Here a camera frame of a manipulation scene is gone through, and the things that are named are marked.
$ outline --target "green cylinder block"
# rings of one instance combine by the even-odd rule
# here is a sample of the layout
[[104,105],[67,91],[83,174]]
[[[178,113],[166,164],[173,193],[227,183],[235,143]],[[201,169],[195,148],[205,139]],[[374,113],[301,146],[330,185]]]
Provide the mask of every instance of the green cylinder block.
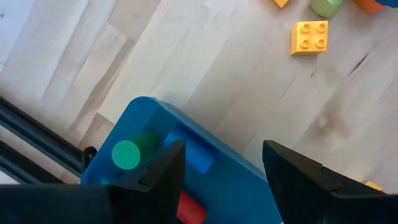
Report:
[[314,12],[323,17],[331,17],[343,5],[343,0],[311,0],[310,6]]
[[141,152],[141,160],[148,158],[158,150],[159,140],[150,132],[142,132],[131,140]]
[[141,155],[134,142],[119,141],[113,147],[112,160],[120,169],[130,170],[138,166]]

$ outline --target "toy block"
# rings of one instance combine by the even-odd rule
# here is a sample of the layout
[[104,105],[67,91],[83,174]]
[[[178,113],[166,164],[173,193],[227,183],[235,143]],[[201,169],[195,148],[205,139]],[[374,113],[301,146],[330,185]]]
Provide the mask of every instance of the toy block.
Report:
[[374,14],[384,7],[376,0],[354,0],[354,2],[368,14]]
[[310,7],[319,16],[331,17],[343,5],[343,0],[311,0]]
[[378,191],[381,191],[381,192],[386,193],[380,186],[378,186],[377,184],[375,184],[375,183],[373,183],[373,182],[366,181],[365,185],[368,186],[368,187],[371,187],[371,188],[373,188],[373,189],[376,189],[376,190],[378,190]]
[[204,223],[207,218],[207,211],[183,190],[178,203],[177,218],[186,224]]
[[393,8],[398,7],[398,1],[397,0],[376,0],[378,3],[385,5],[385,6],[390,6]]
[[280,8],[283,8],[289,0],[274,0]]
[[298,22],[292,27],[291,54],[317,54],[328,48],[328,21]]

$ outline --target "red toy block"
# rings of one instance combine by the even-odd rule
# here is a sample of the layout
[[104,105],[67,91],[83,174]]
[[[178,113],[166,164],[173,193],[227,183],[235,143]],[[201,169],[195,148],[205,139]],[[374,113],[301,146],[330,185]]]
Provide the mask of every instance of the red toy block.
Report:
[[189,194],[182,191],[178,203],[177,218],[184,224],[202,224],[207,212]]

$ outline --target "yellow lego duplo brick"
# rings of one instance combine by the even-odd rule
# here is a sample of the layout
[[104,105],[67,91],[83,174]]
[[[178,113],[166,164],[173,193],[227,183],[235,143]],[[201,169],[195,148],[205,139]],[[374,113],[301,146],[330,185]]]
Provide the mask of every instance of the yellow lego duplo brick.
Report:
[[366,181],[366,182],[365,182],[365,185],[367,185],[368,187],[371,187],[371,188],[373,188],[373,189],[376,189],[376,190],[378,190],[378,191],[381,191],[381,192],[386,193],[380,186],[378,186],[377,184],[375,184],[375,183],[373,183],[373,182]]
[[298,22],[292,27],[291,54],[317,54],[328,48],[328,21]]
[[274,0],[279,7],[284,7],[289,0]]

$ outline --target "blue container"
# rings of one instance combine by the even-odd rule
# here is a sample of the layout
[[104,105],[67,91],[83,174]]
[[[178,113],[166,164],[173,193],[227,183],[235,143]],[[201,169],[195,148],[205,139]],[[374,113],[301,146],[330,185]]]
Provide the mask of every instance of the blue container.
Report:
[[206,150],[215,157],[205,174],[192,166],[185,170],[184,189],[208,212],[205,223],[281,223],[266,177],[257,167],[173,106],[149,97],[130,102],[83,174],[81,184],[107,184],[128,172],[115,166],[111,158],[119,141],[148,131],[163,142],[175,130],[200,139],[200,147],[209,147]]

